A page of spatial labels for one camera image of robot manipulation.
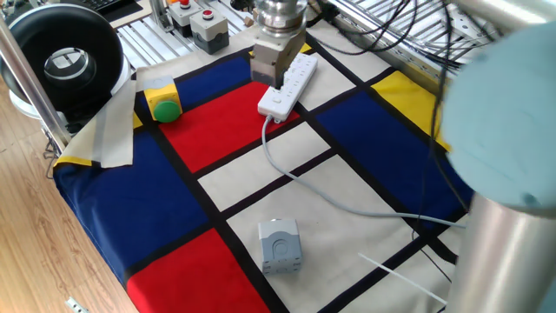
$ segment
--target patterned tablecloth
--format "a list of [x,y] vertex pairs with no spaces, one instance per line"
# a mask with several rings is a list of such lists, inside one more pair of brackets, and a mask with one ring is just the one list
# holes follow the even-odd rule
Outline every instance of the patterned tablecloth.
[[[140,312],[438,311],[440,303],[357,252],[446,297],[450,282],[420,250],[451,276],[464,230],[349,214],[272,168],[256,109],[267,87],[249,78],[255,31],[215,56],[139,69],[133,165],[56,166],[58,189],[91,241]],[[434,96],[372,54],[323,49],[314,37],[350,49],[326,24],[310,34],[303,51],[318,67],[289,119],[268,128],[275,161],[359,210],[418,213],[422,204],[423,214],[465,220],[427,160]],[[174,76],[184,113],[160,124],[140,87],[163,75]],[[440,161],[468,201],[446,148],[438,142]],[[257,224],[274,218],[297,220],[297,274],[261,273]]]

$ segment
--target white wire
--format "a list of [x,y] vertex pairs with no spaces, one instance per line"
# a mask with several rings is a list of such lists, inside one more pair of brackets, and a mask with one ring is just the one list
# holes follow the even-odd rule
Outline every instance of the white wire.
[[412,281],[411,279],[406,278],[405,276],[402,276],[401,274],[398,274],[398,273],[394,272],[393,270],[389,269],[388,267],[386,267],[386,266],[384,266],[384,265],[382,265],[382,264],[376,262],[376,261],[373,260],[372,258],[370,258],[370,257],[368,257],[368,256],[365,256],[364,254],[362,254],[362,253],[360,253],[360,252],[358,253],[358,255],[359,255],[360,257],[364,258],[365,260],[369,261],[370,263],[372,263],[372,264],[374,264],[374,265],[380,267],[381,269],[387,271],[388,273],[390,273],[390,274],[392,274],[392,275],[394,275],[394,276],[399,277],[400,279],[406,281],[407,283],[410,283],[410,284],[413,285],[415,288],[417,288],[417,289],[423,291],[424,293],[428,294],[428,295],[429,295],[431,298],[433,298],[434,300],[436,300],[436,301],[438,301],[438,302],[440,302],[440,303],[442,303],[442,304],[444,304],[444,305],[447,304],[447,301],[446,301],[446,300],[442,299],[442,298],[439,297],[439,296],[436,296],[434,293],[432,293],[432,292],[426,290],[424,287],[422,287],[421,285],[419,285],[419,284],[417,284],[416,282]]
[[262,134],[261,134],[262,148],[264,149],[264,154],[267,156],[267,159],[270,162],[270,164],[272,164],[272,166],[274,166],[275,169],[277,169],[283,175],[288,176],[289,178],[295,180],[297,183],[300,183],[303,186],[311,189],[314,193],[321,196],[324,200],[328,201],[329,203],[331,203],[333,206],[337,207],[338,209],[346,210],[347,212],[354,213],[354,214],[361,215],[361,216],[416,218],[416,219],[421,219],[423,221],[441,223],[441,224],[444,224],[444,225],[459,227],[459,228],[462,228],[462,229],[466,228],[465,225],[460,225],[460,224],[457,224],[457,223],[444,221],[444,220],[441,220],[439,218],[434,218],[434,217],[430,217],[430,216],[423,216],[423,215],[410,214],[410,213],[374,213],[374,212],[366,212],[366,211],[362,211],[362,210],[355,210],[355,209],[349,208],[346,205],[338,203],[332,197],[330,197],[326,193],[320,191],[319,189],[314,187],[312,184],[310,184],[310,183],[302,180],[301,178],[289,173],[288,171],[283,170],[280,166],[278,166],[278,164],[276,164],[275,160],[272,159],[272,157],[270,156],[270,153],[268,152],[267,137],[266,137],[268,123],[272,119],[273,119],[272,116],[267,116],[267,119],[264,121],[264,124],[262,125]]

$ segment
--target white power strip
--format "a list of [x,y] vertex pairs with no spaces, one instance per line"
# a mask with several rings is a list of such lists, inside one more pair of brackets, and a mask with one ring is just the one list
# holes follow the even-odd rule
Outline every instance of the white power strip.
[[259,113],[271,115],[275,123],[284,122],[316,70],[317,58],[298,53],[284,74],[284,85],[268,88],[259,102]]
[[69,297],[68,301],[66,301],[66,305],[72,309],[75,313],[89,313],[87,309],[85,309],[81,304],[79,304],[76,299]]

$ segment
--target blue square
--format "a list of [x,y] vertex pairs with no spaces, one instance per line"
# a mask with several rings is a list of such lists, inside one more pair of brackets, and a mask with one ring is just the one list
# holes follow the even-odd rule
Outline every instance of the blue square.
[[[324,111],[317,120],[410,212],[419,213],[422,179],[429,153],[425,143],[363,91]],[[460,210],[461,205],[434,160],[429,162],[422,214],[447,218]],[[468,202],[473,191],[448,162],[440,162],[457,191]]]
[[[191,78],[181,80],[177,78],[177,93],[185,110],[203,99],[211,97],[218,92],[244,82],[251,78],[249,64],[243,57],[236,57],[229,61],[209,67]],[[141,103],[148,109],[147,100],[141,97]]]
[[134,136],[133,165],[65,164],[56,185],[120,282],[151,252],[208,222],[148,132]]

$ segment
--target red button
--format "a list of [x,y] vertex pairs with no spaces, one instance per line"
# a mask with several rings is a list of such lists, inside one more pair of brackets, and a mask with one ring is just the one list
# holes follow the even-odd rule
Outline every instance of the red button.
[[214,15],[212,14],[212,10],[204,10],[202,12],[202,18],[206,19],[206,20],[210,20],[212,19]]

